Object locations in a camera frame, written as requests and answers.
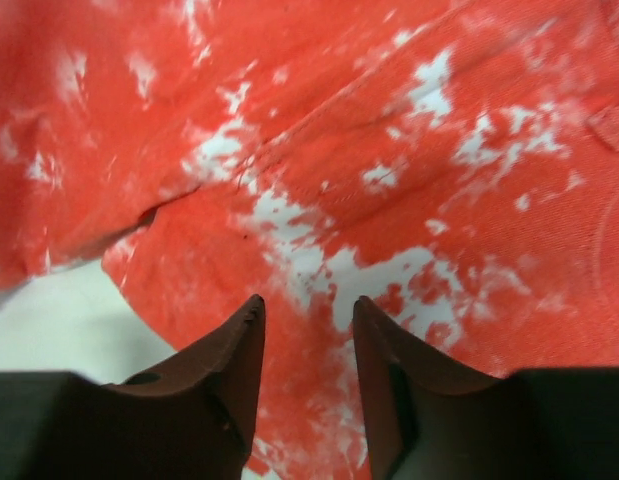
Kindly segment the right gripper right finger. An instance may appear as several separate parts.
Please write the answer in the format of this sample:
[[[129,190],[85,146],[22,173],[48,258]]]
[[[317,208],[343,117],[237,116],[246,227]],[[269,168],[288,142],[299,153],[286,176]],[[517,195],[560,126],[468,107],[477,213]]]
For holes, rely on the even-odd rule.
[[[355,302],[352,326],[373,478],[513,478],[505,421],[513,377],[451,358],[368,297]]]

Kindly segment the red white-splattered trousers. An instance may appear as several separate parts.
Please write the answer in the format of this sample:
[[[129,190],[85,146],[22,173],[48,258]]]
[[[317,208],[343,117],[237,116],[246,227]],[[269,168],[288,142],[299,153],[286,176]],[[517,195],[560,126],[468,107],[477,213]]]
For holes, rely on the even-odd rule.
[[[368,477],[361,295],[619,365],[619,1],[0,1],[0,291],[94,257],[175,348],[265,298],[265,476]]]

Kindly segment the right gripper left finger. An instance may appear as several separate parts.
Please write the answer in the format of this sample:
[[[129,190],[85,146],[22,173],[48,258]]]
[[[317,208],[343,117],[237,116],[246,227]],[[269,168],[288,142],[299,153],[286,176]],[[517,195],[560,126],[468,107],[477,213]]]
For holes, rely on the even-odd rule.
[[[104,479],[238,479],[252,451],[266,312],[250,297],[224,323],[109,384]]]

